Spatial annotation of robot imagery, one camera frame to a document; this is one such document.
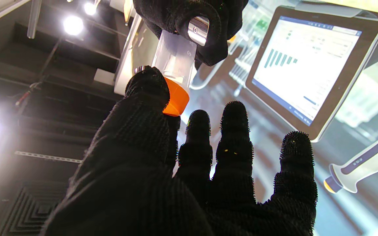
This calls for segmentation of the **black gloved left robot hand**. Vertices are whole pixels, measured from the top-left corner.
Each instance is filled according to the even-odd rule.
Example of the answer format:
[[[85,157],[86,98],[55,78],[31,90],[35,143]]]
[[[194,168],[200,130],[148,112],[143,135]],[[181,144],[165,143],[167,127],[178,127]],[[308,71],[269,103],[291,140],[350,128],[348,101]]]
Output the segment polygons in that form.
[[[144,67],[130,79],[97,131],[65,198],[41,236],[312,236],[317,184],[307,134],[282,141],[274,193],[254,197],[253,144],[240,101],[222,113],[216,167],[208,113],[163,114],[170,92],[162,73]]]

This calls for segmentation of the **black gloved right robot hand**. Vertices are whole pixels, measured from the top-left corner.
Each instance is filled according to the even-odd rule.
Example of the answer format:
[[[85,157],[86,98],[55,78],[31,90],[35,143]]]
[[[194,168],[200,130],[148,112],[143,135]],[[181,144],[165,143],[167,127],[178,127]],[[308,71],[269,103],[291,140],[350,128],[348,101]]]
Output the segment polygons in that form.
[[[247,0],[135,0],[135,11],[147,27],[160,38],[163,30],[185,39],[189,21],[201,16],[209,20],[204,46],[199,45],[195,67],[214,66],[228,56],[227,41],[242,27],[242,13]]]

